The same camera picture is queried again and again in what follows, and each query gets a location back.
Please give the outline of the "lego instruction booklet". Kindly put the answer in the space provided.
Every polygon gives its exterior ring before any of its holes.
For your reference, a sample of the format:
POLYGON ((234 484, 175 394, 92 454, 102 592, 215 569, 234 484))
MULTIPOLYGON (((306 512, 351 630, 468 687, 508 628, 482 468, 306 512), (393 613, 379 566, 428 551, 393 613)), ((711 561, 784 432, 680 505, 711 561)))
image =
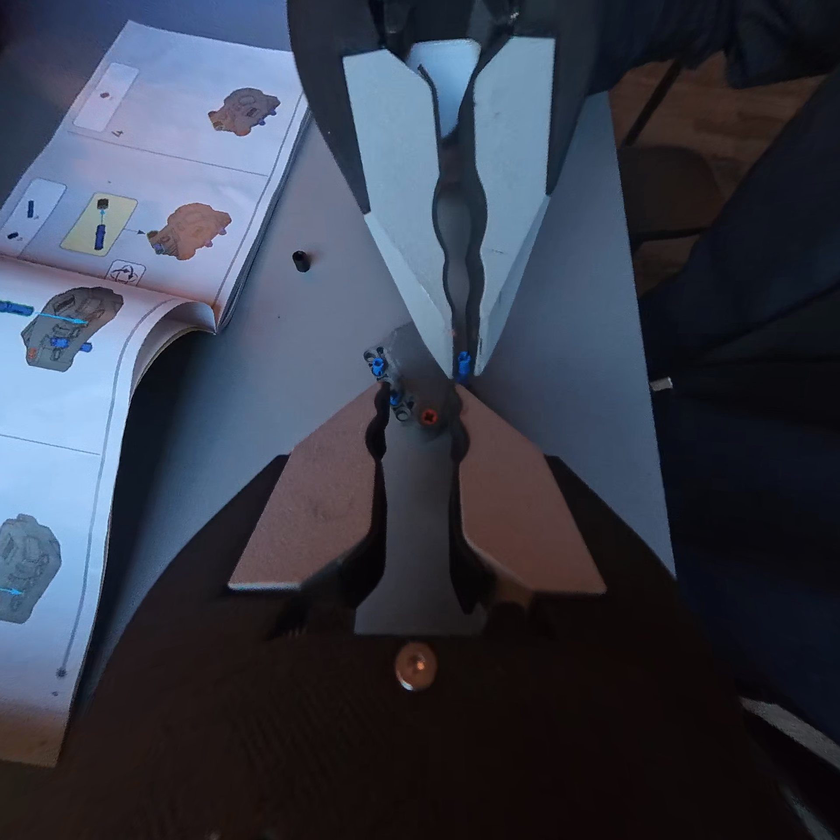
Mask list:
POLYGON ((2 207, 2 761, 56 765, 133 392, 230 319, 308 117, 290 52, 128 22, 2 207))

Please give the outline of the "grey lego assembly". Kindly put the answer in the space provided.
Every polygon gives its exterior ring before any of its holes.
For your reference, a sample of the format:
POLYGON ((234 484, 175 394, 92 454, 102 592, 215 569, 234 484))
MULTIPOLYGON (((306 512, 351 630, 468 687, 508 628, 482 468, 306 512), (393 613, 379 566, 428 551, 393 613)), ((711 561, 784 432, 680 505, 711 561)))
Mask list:
POLYGON ((447 378, 413 322, 391 331, 362 352, 379 383, 386 383, 394 419, 432 438, 448 426, 453 382, 447 378))

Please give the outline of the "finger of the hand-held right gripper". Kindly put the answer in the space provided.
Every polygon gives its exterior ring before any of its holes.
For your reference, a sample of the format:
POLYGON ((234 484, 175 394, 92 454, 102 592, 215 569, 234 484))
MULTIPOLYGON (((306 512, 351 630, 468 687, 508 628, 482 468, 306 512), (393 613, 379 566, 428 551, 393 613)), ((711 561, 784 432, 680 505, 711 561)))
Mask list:
POLYGON ((467 349, 482 375, 546 213, 555 39, 512 36, 482 57, 461 113, 467 349))
POLYGON ((344 57, 343 72, 370 206, 364 220, 420 338, 452 379, 457 353, 448 253, 437 218, 434 84, 388 49, 344 57))

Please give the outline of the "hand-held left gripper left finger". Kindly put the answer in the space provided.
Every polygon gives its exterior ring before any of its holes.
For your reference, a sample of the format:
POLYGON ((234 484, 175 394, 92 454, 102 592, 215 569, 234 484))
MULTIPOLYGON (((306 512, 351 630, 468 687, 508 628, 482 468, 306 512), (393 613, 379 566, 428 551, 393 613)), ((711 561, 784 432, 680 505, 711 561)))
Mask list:
POLYGON ((390 389, 375 384, 298 443, 234 567, 232 592, 358 607, 385 567, 382 460, 390 389))

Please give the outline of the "person's dark trousers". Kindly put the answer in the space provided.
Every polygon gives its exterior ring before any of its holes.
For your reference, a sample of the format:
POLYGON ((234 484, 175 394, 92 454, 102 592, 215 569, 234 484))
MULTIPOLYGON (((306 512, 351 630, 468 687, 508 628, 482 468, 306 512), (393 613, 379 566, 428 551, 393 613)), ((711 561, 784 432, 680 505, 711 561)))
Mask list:
POLYGON ((839 77, 639 302, 677 581, 744 686, 839 733, 839 77))

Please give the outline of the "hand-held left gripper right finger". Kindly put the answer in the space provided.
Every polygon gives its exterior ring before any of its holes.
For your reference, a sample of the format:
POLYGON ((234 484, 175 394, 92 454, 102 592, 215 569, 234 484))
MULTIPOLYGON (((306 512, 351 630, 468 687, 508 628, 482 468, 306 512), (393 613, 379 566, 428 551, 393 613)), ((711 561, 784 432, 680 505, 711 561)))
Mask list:
POLYGON ((606 583, 542 451, 462 385, 451 392, 449 574, 462 611, 606 583))

